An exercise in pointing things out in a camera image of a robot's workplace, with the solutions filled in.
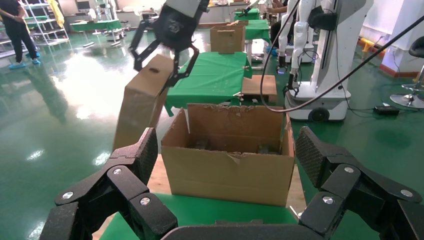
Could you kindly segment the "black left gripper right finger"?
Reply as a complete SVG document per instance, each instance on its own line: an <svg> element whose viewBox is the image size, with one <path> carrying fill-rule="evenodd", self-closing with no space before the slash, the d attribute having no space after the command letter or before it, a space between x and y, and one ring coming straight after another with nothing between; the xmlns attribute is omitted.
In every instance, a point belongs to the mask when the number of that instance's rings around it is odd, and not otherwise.
<svg viewBox="0 0 424 240"><path fill-rule="evenodd" d="M328 240L351 211L382 240L423 239L423 199L415 190L366 168L347 149L321 141L307 126L300 129L295 148L318 190L299 218L301 226Z"/></svg>

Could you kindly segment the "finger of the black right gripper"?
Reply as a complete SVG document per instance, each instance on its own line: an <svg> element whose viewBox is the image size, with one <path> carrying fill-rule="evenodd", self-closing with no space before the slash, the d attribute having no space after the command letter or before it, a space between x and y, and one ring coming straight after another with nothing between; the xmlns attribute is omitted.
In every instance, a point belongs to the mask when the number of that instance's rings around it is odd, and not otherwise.
<svg viewBox="0 0 424 240"><path fill-rule="evenodd" d="M143 69L143 61L149 57L154 50L157 49L157 47L160 44L160 41L158 39L155 39L153 42L150 43L141 53L137 52L137 48L139 47L139 44L142 40L144 31L146 28L150 28L152 30L155 30L157 24L155 21L151 20L141 20L139 22L139 25L135 31L135 34L133 36L133 39L130 43L130 46L128 50L130 51L131 55L134 58L134 66L133 69L140 72Z"/></svg>
<svg viewBox="0 0 424 240"><path fill-rule="evenodd" d="M183 47L171 47L170 45L165 44L164 46L172 50L174 54L174 57L170 60L170 73L168 74L168 77L163 86L163 89L169 89L173 87L179 80L190 76L200 52L199 49L196 48L193 44L185 44ZM193 51L193 55L189 59L188 64L185 65L185 71L180 72L180 53L187 49L191 49Z"/></svg>

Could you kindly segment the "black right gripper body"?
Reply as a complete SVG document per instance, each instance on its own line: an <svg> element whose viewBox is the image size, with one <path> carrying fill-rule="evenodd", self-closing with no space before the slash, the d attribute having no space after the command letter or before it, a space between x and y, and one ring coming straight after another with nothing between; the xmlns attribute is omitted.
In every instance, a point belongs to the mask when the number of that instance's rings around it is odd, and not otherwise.
<svg viewBox="0 0 424 240"><path fill-rule="evenodd" d="M155 21L156 39L175 48L192 45L192 36L202 14L208 11L208 5L208 0L165 1Z"/></svg>

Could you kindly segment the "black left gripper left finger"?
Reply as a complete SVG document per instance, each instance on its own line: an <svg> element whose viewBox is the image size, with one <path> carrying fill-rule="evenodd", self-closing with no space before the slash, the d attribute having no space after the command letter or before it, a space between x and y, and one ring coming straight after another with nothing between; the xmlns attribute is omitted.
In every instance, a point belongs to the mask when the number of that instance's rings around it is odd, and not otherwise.
<svg viewBox="0 0 424 240"><path fill-rule="evenodd" d="M90 240L119 213L141 240L159 240L178 226L177 217L148 188L158 157L156 130L113 151L104 166L55 198L40 239Z"/></svg>

